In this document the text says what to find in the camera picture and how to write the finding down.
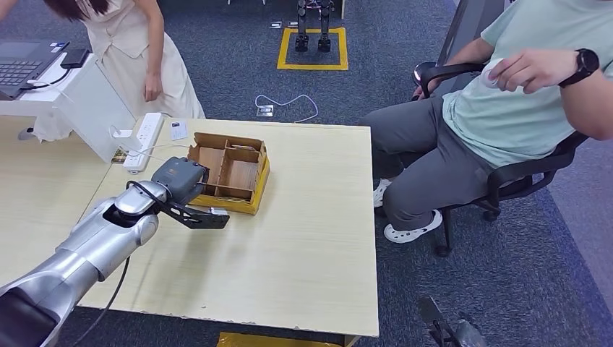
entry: long dark hair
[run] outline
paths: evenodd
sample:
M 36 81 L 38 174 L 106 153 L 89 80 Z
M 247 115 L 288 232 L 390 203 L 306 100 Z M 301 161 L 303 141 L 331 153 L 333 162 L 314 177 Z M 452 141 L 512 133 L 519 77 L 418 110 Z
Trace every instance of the long dark hair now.
M 89 16 L 83 7 L 91 5 L 96 14 L 108 11 L 108 0 L 44 0 L 60 17 L 68 20 L 86 20 Z

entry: mint green t-shirt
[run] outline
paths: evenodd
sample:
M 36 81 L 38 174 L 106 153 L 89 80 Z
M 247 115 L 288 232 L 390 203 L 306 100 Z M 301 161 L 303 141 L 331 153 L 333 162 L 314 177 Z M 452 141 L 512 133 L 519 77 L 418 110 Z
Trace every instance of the mint green t-shirt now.
M 589 48 L 613 80 L 613 1 L 517 0 L 481 37 L 494 46 L 492 60 L 524 48 Z M 557 86 L 526 95 L 522 87 L 502 92 L 474 79 L 443 98 L 447 125 L 495 168 L 546 157 L 574 132 Z

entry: man's hand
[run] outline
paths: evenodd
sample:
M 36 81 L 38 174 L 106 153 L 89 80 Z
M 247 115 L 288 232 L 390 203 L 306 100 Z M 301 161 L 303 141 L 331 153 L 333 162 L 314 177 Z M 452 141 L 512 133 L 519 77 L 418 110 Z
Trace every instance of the man's hand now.
M 154 101 L 162 93 L 160 74 L 147 74 L 145 78 L 145 101 Z
M 430 93 L 434 92 L 434 90 L 439 87 L 441 82 L 442 80 L 439 80 L 437 78 L 430 81 L 430 83 L 428 83 L 428 91 Z M 418 96 L 417 100 L 421 100 L 425 98 L 424 90 L 421 88 L 421 86 L 418 86 L 417 89 L 415 89 L 415 92 L 413 93 L 413 97 L 415 98 L 416 96 Z
M 558 85 L 577 72 L 575 51 L 526 49 L 503 59 L 489 73 L 489 79 L 498 79 L 498 88 L 514 92 L 519 86 L 525 94 L 543 87 Z

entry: white slip-on shoe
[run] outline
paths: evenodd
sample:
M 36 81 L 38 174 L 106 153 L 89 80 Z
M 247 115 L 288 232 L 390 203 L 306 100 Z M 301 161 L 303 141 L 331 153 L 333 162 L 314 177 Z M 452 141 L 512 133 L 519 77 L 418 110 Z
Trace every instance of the white slip-on shoe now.
M 392 184 L 389 179 L 381 179 L 379 186 L 372 192 L 374 208 L 383 206 L 383 193 Z
M 438 228 L 442 224 L 442 215 L 439 210 L 433 210 L 434 218 L 432 222 L 427 226 L 415 230 L 410 231 L 397 231 L 395 230 L 391 224 L 388 224 L 383 231 L 385 238 L 390 240 L 391 242 L 395 242 L 397 244 L 405 244 L 407 242 L 415 241 L 421 235 L 424 235 L 428 231 L 432 231 Z

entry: power strip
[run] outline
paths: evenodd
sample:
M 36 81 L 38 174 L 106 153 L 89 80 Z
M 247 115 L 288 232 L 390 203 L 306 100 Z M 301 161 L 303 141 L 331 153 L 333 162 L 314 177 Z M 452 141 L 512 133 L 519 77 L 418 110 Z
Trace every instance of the power strip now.
M 140 154 L 139 152 L 151 154 L 153 151 L 151 147 L 155 145 L 155 141 L 158 139 L 162 124 L 164 124 L 164 116 L 161 113 L 145 114 L 140 124 L 140 129 L 138 129 L 136 134 L 136 138 L 142 145 L 138 151 L 129 151 L 126 161 L 124 161 L 124 168 L 131 174 L 138 174 L 147 167 L 149 155 Z

